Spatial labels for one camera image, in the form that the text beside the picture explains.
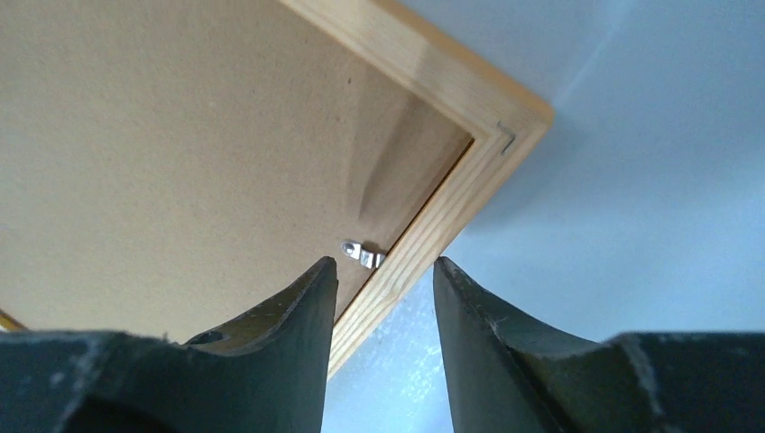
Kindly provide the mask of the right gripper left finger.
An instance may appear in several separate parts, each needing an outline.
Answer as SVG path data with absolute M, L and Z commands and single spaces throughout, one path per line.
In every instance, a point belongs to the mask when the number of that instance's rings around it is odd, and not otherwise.
M 1 335 L 4 432 L 318 432 L 338 281 L 325 256 L 184 344 L 114 330 Z

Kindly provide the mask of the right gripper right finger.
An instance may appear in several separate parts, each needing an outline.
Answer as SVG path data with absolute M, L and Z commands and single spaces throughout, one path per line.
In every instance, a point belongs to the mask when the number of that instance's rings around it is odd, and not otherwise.
M 433 291 L 457 432 L 761 432 L 764 336 L 593 342 L 497 297 L 446 257 Z

